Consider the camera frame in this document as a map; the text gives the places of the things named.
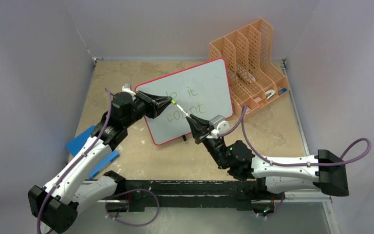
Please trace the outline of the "pink framed whiteboard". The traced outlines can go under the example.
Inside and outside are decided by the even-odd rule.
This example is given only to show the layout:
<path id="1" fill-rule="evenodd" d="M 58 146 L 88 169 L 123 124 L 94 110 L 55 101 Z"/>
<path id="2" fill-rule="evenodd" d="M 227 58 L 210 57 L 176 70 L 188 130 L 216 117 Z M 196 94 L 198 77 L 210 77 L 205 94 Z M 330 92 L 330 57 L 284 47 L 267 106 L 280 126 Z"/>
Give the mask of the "pink framed whiteboard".
<path id="1" fill-rule="evenodd" d="M 153 79 L 135 87 L 152 95 L 170 96 L 176 104 L 170 104 L 157 118 L 146 118 L 152 141 L 162 145 L 190 133 L 185 114 L 203 119 L 217 115 L 231 117 L 233 105 L 226 63 L 222 58 Z"/>

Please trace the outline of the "green capped white marker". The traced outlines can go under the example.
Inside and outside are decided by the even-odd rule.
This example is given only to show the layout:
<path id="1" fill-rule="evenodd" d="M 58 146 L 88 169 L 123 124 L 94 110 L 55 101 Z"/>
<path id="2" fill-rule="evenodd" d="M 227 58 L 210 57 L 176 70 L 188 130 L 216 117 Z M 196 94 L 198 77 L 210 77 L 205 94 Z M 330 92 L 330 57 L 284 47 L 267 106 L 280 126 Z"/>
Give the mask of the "green capped white marker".
<path id="1" fill-rule="evenodd" d="M 181 117 L 183 118 L 190 117 L 190 114 L 183 107 L 181 107 L 175 100 L 171 100 L 171 103 L 179 109 L 179 113 Z"/>

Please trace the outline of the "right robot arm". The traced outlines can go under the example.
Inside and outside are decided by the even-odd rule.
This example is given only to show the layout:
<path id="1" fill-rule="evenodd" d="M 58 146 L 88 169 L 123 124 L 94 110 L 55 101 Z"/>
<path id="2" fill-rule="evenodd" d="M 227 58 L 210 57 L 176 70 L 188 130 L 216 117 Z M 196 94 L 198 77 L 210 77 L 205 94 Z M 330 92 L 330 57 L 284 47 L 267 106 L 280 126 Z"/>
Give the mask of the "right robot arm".
<path id="1" fill-rule="evenodd" d="M 259 198 L 289 190 L 318 189 L 323 194 L 344 197 L 349 195 L 344 161 L 328 150 L 303 157 L 269 157 L 256 155 L 241 140 L 227 146 L 218 136 L 227 129 L 222 116 L 212 120 L 195 115 L 187 116 L 196 144 L 203 144 L 219 169 L 226 169 L 233 178 L 255 183 L 254 192 Z"/>

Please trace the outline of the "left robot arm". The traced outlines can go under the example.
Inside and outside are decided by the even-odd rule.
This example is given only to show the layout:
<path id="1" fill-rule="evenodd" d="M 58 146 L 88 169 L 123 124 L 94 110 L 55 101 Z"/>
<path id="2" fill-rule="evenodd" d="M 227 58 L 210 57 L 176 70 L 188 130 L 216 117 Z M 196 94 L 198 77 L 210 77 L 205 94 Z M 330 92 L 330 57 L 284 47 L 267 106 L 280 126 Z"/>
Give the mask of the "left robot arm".
<path id="1" fill-rule="evenodd" d="M 44 186 L 35 185 L 28 192 L 31 212 L 37 218 L 37 233 L 45 230 L 61 234 L 98 200 L 109 196 L 121 199 L 128 194 L 125 178 L 115 172 L 106 173 L 90 185 L 83 182 L 125 139 L 131 125 L 143 117 L 158 117 L 172 102 L 171 96 L 141 91 L 122 91 L 108 97 L 107 112 L 77 155 Z"/>

